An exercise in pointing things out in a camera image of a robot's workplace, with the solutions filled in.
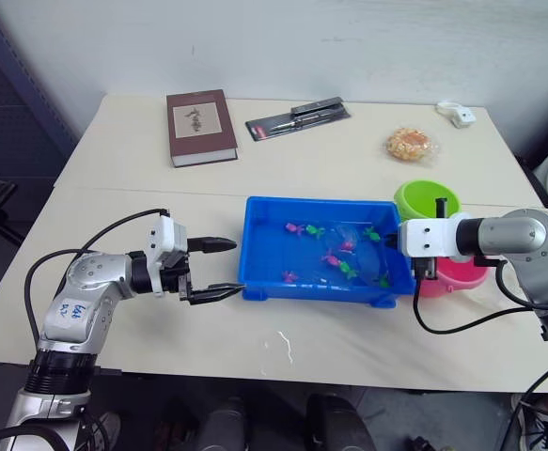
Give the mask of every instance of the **white table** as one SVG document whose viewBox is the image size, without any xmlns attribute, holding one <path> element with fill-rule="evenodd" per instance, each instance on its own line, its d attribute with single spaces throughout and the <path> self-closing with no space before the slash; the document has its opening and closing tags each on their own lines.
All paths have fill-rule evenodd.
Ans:
<svg viewBox="0 0 548 451">
<path fill-rule="evenodd" d="M 298 102 L 229 101 L 240 160 L 173 169 L 163 100 L 108 96 L 0 284 L 0 361 L 34 354 L 23 280 L 40 256 L 77 247 L 122 216 L 170 208 L 191 236 L 241 241 L 248 195 L 390 199 L 405 180 L 440 180 L 463 209 L 501 215 L 538 207 L 485 110 L 457 130 L 429 106 L 349 103 L 351 119 L 254 143 L 243 123 Z M 442 151 L 433 166 L 397 162 L 381 150 L 395 127 L 430 133 Z M 483 179 L 502 180 L 501 190 Z M 142 249 L 152 218 L 108 234 L 98 248 Z M 235 281 L 240 250 L 192 255 L 196 287 Z M 41 268 L 33 286 L 41 319 L 67 257 Z M 469 292 L 422 301 L 433 327 L 462 324 L 511 306 L 492 280 Z M 119 305 L 99 364 L 126 371 L 437 390 L 523 391 L 548 368 L 548 343 L 532 314 L 503 317 L 450 336 L 422 331 L 403 298 L 394 310 L 362 304 L 269 300 L 191 307 L 176 295 Z M 548 391 L 548 382 L 541 387 Z"/>
<path fill-rule="evenodd" d="M 190 236 L 240 242 L 244 196 L 56 188 L 0 284 L 0 362 L 34 355 L 23 308 L 23 280 L 38 257 L 76 247 L 132 211 L 169 207 Z M 466 206 L 475 215 L 507 208 Z M 105 236 L 97 249 L 142 249 L 143 218 Z M 191 256 L 196 287 L 235 281 L 240 250 Z M 70 257 L 42 267 L 33 284 L 38 317 Z M 422 301 L 431 326 L 445 328 L 509 307 L 489 279 L 481 288 Z M 548 368 L 548 343 L 533 314 L 503 317 L 462 334 L 431 335 L 414 319 L 411 298 L 380 310 L 362 304 L 240 296 L 190 306 L 177 295 L 141 295 L 119 304 L 99 364 L 125 371 L 317 381 L 433 390 L 523 391 Z M 548 382 L 542 390 L 548 390 Z"/>
<path fill-rule="evenodd" d="M 56 186 L 386 200 L 404 181 L 434 179 L 464 203 L 539 205 L 484 108 L 474 109 L 476 124 L 458 130 L 427 105 L 347 103 L 349 119 L 252 140 L 245 121 L 285 113 L 300 103 L 228 100 L 239 160 L 176 170 L 164 99 L 107 96 Z M 404 125 L 435 139 L 436 162 L 407 164 L 386 153 L 385 139 Z M 497 180 L 504 181 L 500 189 Z"/>
</svg>

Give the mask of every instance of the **floor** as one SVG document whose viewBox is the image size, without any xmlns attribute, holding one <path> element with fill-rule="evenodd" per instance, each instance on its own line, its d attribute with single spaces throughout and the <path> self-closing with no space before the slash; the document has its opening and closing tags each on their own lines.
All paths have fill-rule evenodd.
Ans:
<svg viewBox="0 0 548 451">
<path fill-rule="evenodd" d="M 24 233 L 30 224 L 14 224 Z M 0 279 L 16 249 L 0 238 Z M 0 427 L 26 369 L 0 364 Z M 155 425 L 164 412 L 182 409 L 198 421 L 219 402 L 240 396 L 250 415 L 252 448 L 302 450 L 305 404 L 312 393 L 348 399 L 364 419 L 378 451 L 406 450 L 405 440 L 421 435 L 440 449 L 497 449 L 509 417 L 509 395 L 420 393 L 372 387 L 280 381 L 241 381 L 141 374 L 97 376 L 92 384 L 95 415 L 119 412 L 123 428 L 116 450 L 151 449 Z M 509 449 L 515 449 L 515 437 Z"/>
</svg>

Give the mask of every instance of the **pink toy fish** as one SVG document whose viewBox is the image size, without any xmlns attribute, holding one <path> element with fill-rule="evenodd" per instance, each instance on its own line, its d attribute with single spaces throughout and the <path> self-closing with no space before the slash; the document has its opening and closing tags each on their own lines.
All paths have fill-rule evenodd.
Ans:
<svg viewBox="0 0 548 451">
<path fill-rule="evenodd" d="M 284 279 L 285 284 L 293 284 L 294 282 L 299 280 L 299 276 L 292 271 L 282 272 L 282 278 Z"/>
<path fill-rule="evenodd" d="M 321 258 L 321 261 L 325 261 L 330 266 L 335 266 L 335 267 L 340 266 L 340 260 L 334 257 L 332 254 L 330 254 L 330 251 L 328 251 L 328 254 L 326 254 L 325 256 Z"/>
<path fill-rule="evenodd" d="M 352 252 L 355 250 L 355 243 L 352 241 L 344 241 L 340 244 L 340 250 L 344 252 Z"/>
<path fill-rule="evenodd" d="M 293 223 L 286 223 L 286 225 L 284 225 L 284 228 L 286 228 L 290 233 L 296 233 L 299 237 L 303 233 L 303 230 L 305 230 L 302 225 L 296 225 Z"/>
</svg>

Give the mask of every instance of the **pink bowl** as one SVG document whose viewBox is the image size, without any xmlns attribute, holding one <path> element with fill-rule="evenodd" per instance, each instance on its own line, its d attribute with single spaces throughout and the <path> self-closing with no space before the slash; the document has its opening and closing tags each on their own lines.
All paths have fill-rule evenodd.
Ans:
<svg viewBox="0 0 548 451">
<path fill-rule="evenodd" d="M 479 286 L 489 274 L 489 268 L 474 266 L 474 259 L 457 263 L 450 258 L 437 258 L 437 280 L 423 280 L 420 296 L 439 298 L 456 289 L 472 289 Z"/>
</svg>

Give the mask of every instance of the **black pen box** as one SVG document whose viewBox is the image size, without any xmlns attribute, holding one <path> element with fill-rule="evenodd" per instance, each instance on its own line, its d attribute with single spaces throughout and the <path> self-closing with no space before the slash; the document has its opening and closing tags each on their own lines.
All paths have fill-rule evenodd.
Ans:
<svg viewBox="0 0 548 451">
<path fill-rule="evenodd" d="M 342 99 L 334 97 L 325 101 L 296 106 L 289 113 L 283 115 L 249 120 L 246 122 L 246 128 L 255 141 L 262 141 L 263 139 L 299 132 L 346 117 L 351 116 L 342 104 Z"/>
</svg>

